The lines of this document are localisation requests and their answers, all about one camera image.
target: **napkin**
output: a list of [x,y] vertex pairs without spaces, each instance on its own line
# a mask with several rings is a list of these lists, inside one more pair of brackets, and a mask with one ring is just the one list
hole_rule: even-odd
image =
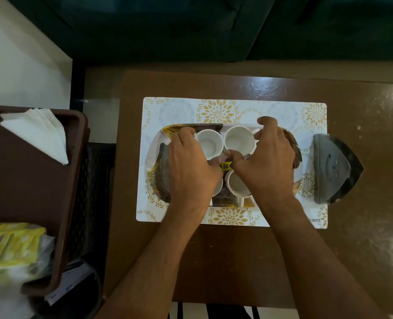
[[65,130],[48,108],[0,114],[0,125],[63,165],[68,164]]

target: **person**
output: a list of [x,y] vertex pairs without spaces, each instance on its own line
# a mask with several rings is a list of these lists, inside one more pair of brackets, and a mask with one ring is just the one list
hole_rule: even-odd
[[[260,117],[257,122],[263,129],[254,135],[259,140],[254,154],[247,160],[233,150],[226,155],[278,241],[300,318],[387,318],[328,248],[294,197],[295,154],[277,121]],[[168,146],[171,203],[155,236],[97,318],[167,318],[183,251],[223,176],[217,159],[207,163],[194,133],[184,127],[173,134]]]

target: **price sticker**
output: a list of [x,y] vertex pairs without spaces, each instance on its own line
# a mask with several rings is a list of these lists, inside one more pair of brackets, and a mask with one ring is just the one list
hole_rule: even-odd
[[231,164],[232,164],[232,161],[223,162],[220,164],[220,167],[222,168],[223,171],[229,171],[229,170],[232,170]]

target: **brown wooden table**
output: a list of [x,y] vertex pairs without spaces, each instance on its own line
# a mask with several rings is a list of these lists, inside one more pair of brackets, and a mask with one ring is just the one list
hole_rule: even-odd
[[[144,97],[323,102],[328,133],[348,144],[365,172],[343,201],[329,207],[328,229],[319,231],[374,300],[393,314],[393,84],[127,71],[122,85],[107,294],[158,227],[136,221]],[[294,307],[281,251],[272,230],[262,227],[200,225],[183,254],[173,299]]]

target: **cup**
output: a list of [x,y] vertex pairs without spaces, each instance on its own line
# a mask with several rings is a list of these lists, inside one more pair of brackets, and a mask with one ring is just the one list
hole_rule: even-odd
[[242,125],[236,125],[227,130],[225,134],[225,149],[226,150],[236,150],[239,151],[243,156],[252,152],[256,146],[256,139],[254,139],[254,134],[260,131],[260,129],[255,129],[250,131]]
[[211,129],[202,130],[195,134],[195,139],[201,146],[207,160],[221,155],[223,151],[223,138],[219,132]]
[[251,197],[250,190],[240,177],[233,171],[229,171],[225,177],[226,187],[238,198],[238,207],[244,206],[244,198]]
[[[212,196],[212,197],[214,197],[215,195],[217,195],[218,193],[220,193],[220,191],[222,190],[222,188],[223,188],[223,177],[222,177],[222,178],[220,179],[220,181],[217,183],[217,185],[216,185],[216,187],[215,187],[215,189],[214,189],[214,193],[213,193],[213,196]],[[212,200],[212,199],[210,200],[209,206],[213,206],[213,200]]]

